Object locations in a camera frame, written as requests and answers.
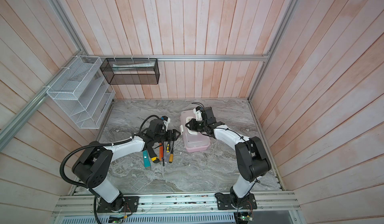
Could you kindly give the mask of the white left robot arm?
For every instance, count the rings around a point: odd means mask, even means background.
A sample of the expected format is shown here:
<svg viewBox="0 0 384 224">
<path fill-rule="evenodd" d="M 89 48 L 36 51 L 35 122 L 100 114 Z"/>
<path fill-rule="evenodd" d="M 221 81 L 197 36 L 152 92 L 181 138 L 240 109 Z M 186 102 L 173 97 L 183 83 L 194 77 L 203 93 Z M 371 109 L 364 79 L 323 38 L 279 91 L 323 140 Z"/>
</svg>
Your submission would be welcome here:
<svg viewBox="0 0 384 224">
<path fill-rule="evenodd" d="M 134 136 L 111 143 L 92 142 L 72 167 L 72 172 L 85 184 L 96 197 L 109 204 L 122 200 L 123 196 L 107 178 L 110 165 L 117 159 L 130 154 L 147 151 L 150 159 L 158 163 L 160 158 L 155 153 L 156 144 L 173 144 L 180 137 L 180 131 L 169 129 L 170 118 L 157 117 L 150 121 L 149 127 L 140 128 Z"/>
</svg>

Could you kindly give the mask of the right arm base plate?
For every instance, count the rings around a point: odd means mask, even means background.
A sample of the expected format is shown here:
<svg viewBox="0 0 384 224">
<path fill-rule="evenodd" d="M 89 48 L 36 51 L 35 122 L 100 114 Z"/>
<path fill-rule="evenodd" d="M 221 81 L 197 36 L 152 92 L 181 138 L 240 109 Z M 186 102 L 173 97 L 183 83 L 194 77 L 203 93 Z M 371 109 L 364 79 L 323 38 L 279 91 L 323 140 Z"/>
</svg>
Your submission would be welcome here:
<svg viewBox="0 0 384 224">
<path fill-rule="evenodd" d="M 248 193 L 243 198 L 235 194 L 215 193 L 219 210 L 256 210 L 257 203 L 254 194 Z"/>
</svg>

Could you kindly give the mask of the pink tool box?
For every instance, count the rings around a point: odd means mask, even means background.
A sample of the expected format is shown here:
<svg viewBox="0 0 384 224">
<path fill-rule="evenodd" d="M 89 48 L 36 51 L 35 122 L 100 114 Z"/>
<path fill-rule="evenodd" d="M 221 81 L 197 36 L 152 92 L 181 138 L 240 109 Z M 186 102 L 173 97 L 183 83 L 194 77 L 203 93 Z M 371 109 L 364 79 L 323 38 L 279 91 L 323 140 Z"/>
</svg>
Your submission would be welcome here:
<svg viewBox="0 0 384 224">
<path fill-rule="evenodd" d="M 206 151 L 210 146 L 210 138 L 200 132 L 191 131 L 186 127 L 186 124 L 193 118 L 196 118 L 193 110 L 187 110 L 181 113 L 180 132 L 183 136 L 185 148 L 189 153 Z"/>
</svg>

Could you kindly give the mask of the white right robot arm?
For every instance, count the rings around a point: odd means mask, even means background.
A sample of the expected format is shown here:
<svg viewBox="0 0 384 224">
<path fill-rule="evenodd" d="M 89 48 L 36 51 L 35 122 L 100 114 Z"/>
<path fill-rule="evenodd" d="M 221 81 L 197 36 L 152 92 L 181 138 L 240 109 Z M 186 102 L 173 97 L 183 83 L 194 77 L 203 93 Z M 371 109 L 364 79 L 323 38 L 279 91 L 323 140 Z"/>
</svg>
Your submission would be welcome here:
<svg viewBox="0 0 384 224">
<path fill-rule="evenodd" d="M 272 164 L 261 139 L 248 137 L 219 122 L 211 107 L 198 106 L 194 109 L 196 118 L 191 119 L 185 127 L 224 142 L 236 152 L 240 176 L 231 187 L 228 198 L 233 202 L 244 200 L 258 181 L 271 170 Z"/>
</svg>

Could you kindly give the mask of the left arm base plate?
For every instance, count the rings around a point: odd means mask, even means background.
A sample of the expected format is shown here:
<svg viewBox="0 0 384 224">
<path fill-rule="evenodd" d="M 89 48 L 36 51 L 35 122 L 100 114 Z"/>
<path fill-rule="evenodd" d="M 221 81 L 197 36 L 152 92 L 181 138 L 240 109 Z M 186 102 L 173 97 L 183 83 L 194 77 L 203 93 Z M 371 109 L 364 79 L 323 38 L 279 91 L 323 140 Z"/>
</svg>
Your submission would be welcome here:
<svg viewBox="0 0 384 224">
<path fill-rule="evenodd" d="M 103 198 L 99 198 L 97 207 L 98 213 L 135 213 L 138 210 L 139 196 L 118 196 L 112 203 L 108 203 Z"/>
</svg>

